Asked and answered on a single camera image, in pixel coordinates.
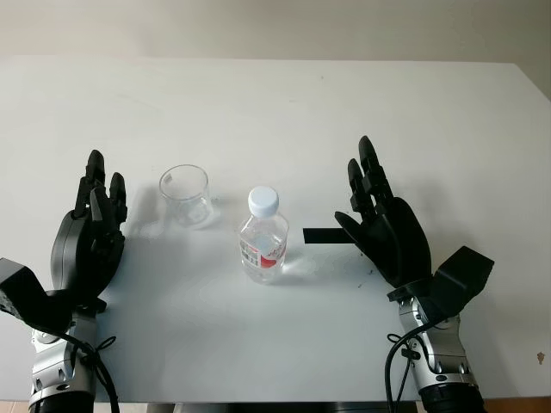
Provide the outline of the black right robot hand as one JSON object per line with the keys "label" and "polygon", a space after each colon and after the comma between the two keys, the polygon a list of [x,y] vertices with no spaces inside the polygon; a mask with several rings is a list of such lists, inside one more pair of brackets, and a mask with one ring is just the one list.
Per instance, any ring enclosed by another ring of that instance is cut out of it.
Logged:
{"label": "black right robot hand", "polygon": [[409,204],[393,195],[369,137],[361,137],[358,150],[347,170],[350,204],[362,220],[342,212],[335,219],[393,288],[429,279],[430,247],[421,224]]}

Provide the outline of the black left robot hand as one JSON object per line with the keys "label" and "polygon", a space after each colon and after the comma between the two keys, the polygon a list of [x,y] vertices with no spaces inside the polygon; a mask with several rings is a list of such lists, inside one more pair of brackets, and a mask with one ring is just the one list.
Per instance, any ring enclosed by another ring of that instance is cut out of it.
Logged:
{"label": "black left robot hand", "polygon": [[115,276],[125,237],[127,193],[122,174],[105,185],[104,157],[93,150],[81,177],[75,206],[63,218],[51,253],[56,294],[74,306],[105,304],[99,295]]}

